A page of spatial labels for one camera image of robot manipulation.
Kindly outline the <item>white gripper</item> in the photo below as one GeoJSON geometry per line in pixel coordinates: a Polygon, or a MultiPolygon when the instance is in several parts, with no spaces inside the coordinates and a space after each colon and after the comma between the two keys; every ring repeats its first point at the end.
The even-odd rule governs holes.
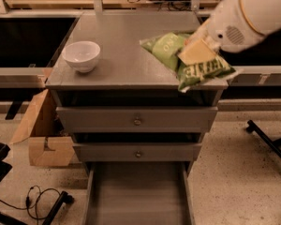
{"type": "Polygon", "coordinates": [[[178,57],[186,65],[204,63],[215,59],[213,50],[239,53],[261,43],[266,36],[250,21],[244,5],[244,0],[222,0],[196,31],[202,40],[188,43],[178,57]]]}

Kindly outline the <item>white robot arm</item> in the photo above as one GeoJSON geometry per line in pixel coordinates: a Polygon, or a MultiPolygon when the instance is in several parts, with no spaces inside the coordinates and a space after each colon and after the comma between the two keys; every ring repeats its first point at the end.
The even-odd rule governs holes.
{"type": "Polygon", "coordinates": [[[222,0],[178,57],[187,65],[207,62],[220,50],[242,52],[280,29],[281,0],[222,0]]]}

